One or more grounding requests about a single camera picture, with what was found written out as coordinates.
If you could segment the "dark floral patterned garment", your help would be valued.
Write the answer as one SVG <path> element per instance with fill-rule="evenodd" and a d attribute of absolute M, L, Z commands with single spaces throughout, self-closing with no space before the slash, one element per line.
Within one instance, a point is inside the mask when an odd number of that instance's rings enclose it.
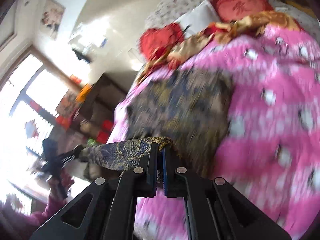
<path fill-rule="evenodd" d="M 86 147 L 78 159 L 109 170 L 130 170 L 156 143 L 160 149 L 171 146 L 188 168 L 208 178 L 228 133 L 233 92 L 231 74 L 221 70 L 189 69 L 153 81 L 127 106 L 125 140 Z"/>

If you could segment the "red gift box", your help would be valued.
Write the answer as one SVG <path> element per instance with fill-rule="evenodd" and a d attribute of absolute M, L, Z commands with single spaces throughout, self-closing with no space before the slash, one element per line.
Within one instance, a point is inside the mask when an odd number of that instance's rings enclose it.
<path fill-rule="evenodd" d="M 101 127 L 99 128 L 98 135 L 96 141 L 101 144 L 107 143 L 110 134 L 113 129 L 113 122 L 110 120 L 103 121 Z"/>

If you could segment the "orange plastic basket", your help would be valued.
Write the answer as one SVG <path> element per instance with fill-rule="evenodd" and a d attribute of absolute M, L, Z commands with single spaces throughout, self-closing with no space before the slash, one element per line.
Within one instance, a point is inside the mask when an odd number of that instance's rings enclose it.
<path fill-rule="evenodd" d="M 87 83 L 83 89 L 79 92 L 79 94 L 76 97 L 76 102 L 78 103 L 82 103 L 86 100 L 89 92 L 92 90 L 92 85 L 90 85 L 89 83 Z"/>

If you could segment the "dark wooden desk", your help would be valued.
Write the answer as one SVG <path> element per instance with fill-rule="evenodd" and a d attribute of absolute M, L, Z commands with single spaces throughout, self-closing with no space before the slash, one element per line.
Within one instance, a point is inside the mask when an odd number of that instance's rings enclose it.
<path fill-rule="evenodd" d="M 107 74 L 102 74 L 93 84 L 86 100 L 72 115 L 70 128 L 87 138 L 95 139 L 103 121 L 114 121 L 114 110 L 126 94 L 127 91 Z"/>

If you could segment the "window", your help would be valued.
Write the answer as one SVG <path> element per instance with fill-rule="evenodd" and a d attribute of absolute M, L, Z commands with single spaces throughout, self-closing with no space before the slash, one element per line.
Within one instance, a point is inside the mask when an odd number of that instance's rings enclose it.
<path fill-rule="evenodd" d="M 53 65 L 38 49 L 30 46 L 1 79 L 1 113 L 8 122 L 3 132 L 14 144 L 12 153 L 18 163 L 7 169 L 9 181 L 18 189 L 44 202 L 48 195 L 43 139 L 57 142 L 58 152 L 82 143 L 83 136 L 67 127 L 57 111 L 65 96 L 74 99 L 80 87 Z"/>

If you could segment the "pink penguin blanket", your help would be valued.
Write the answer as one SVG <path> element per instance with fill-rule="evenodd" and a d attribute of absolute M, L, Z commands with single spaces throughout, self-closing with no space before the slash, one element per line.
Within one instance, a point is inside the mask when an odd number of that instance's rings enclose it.
<path fill-rule="evenodd" d="M 301 239 L 319 213 L 319 43 L 269 24 L 190 51 L 180 70 L 190 68 L 227 71 L 235 85 L 214 175 Z"/>

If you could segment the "red heart pillow left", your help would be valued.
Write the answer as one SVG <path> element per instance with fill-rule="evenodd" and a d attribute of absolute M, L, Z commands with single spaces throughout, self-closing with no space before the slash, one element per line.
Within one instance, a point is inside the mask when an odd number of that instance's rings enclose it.
<path fill-rule="evenodd" d="M 168 48 L 184 41 L 184 32 L 178 23 L 163 28 L 147 29 L 139 39 L 139 51 L 150 61 L 160 57 Z"/>

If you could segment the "red heart pillow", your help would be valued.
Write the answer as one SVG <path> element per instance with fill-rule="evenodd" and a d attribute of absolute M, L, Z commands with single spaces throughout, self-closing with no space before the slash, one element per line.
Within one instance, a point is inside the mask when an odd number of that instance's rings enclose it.
<path fill-rule="evenodd" d="M 240 20 L 261 11 L 273 10 L 267 0 L 210 0 L 222 22 Z"/>
<path fill-rule="evenodd" d="M 150 61 L 160 57 L 168 48 L 184 41 L 184 32 L 178 23 L 163 28 L 147 29 L 139 39 L 139 51 Z"/>

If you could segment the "red gold floral blanket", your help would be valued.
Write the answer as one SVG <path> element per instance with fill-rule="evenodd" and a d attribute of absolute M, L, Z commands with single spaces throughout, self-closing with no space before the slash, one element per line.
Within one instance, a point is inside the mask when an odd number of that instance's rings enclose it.
<path fill-rule="evenodd" d="M 161 66 L 167 65 L 169 69 L 176 70 L 189 58 L 203 50 L 211 41 L 218 44 L 227 44 L 241 34 L 259 36 L 264 33 L 268 25 L 290 31 L 303 30 L 294 18 L 286 13 L 273 10 L 251 14 L 235 22 L 212 22 L 206 29 L 188 38 L 184 37 L 183 42 L 166 49 L 160 57 L 147 61 L 136 82 L 140 84 Z"/>

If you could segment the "white pillow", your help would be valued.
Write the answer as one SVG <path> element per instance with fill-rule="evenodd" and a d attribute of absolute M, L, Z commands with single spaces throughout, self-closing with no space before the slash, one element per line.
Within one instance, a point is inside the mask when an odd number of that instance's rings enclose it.
<path fill-rule="evenodd" d="M 220 22 L 220 18 L 214 7 L 208 0 L 204 0 L 200 5 L 191 11 L 186 12 L 174 22 L 178 23 L 184 31 L 185 38 L 195 35 L 206 29 L 212 22 Z"/>

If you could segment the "red heart pillow right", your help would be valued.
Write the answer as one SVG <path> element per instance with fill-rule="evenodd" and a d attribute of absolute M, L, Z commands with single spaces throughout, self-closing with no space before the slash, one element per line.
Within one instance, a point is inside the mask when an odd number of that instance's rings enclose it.
<path fill-rule="evenodd" d="M 222 22 L 240 20 L 261 11 L 273 10 L 267 0 L 210 0 Z"/>

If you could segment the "framed wall picture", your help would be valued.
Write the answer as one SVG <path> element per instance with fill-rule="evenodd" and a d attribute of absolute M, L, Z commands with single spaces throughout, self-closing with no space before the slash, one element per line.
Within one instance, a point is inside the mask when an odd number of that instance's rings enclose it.
<path fill-rule="evenodd" d="M 40 32 L 56 40 L 65 7 L 55 0 L 46 0 L 40 19 Z"/>

